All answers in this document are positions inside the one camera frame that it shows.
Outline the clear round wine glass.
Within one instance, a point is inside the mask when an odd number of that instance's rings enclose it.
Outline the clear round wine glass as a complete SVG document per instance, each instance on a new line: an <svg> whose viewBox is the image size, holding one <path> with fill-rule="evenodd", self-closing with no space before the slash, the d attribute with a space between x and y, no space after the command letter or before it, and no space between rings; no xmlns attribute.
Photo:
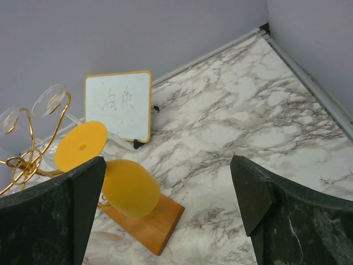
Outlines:
<svg viewBox="0 0 353 265"><path fill-rule="evenodd" d="M56 84L45 91L35 102L32 108L32 115L36 118L43 118L53 114L62 104L66 95L67 88L64 84ZM52 168L57 169L55 164L55 153L57 147L65 135L57 133L52 144L44 154L45 162ZM108 139L100 153L106 160L114 159L115 152L121 151L124 154L127 151L133 151L134 148L126 140L108 131Z"/></svg>

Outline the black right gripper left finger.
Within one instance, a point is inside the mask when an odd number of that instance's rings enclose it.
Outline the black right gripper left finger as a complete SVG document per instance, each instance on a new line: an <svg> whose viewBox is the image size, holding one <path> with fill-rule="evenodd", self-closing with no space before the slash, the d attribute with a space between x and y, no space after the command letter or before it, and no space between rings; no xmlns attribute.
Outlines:
<svg viewBox="0 0 353 265"><path fill-rule="evenodd" d="M1 264L82 264L106 162L1 197Z"/></svg>

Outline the yellow plastic goblet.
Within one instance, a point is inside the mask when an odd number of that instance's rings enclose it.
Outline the yellow plastic goblet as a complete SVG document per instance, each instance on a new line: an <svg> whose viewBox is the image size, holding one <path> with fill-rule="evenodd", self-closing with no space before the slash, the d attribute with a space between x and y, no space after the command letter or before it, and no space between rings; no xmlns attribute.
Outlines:
<svg viewBox="0 0 353 265"><path fill-rule="evenodd" d="M89 121L72 129L55 152L56 167L68 172L99 156L108 139L105 125ZM114 208L132 218L149 214L161 196L159 182L139 163L116 159L106 163L101 191Z"/></svg>

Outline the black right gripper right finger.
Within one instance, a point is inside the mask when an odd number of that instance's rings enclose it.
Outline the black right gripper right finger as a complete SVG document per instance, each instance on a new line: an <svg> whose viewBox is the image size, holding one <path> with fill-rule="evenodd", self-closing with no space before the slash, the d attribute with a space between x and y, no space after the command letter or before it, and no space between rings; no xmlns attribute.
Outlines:
<svg viewBox="0 0 353 265"><path fill-rule="evenodd" d="M352 201L274 174L244 156L232 181L257 264L352 264Z"/></svg>

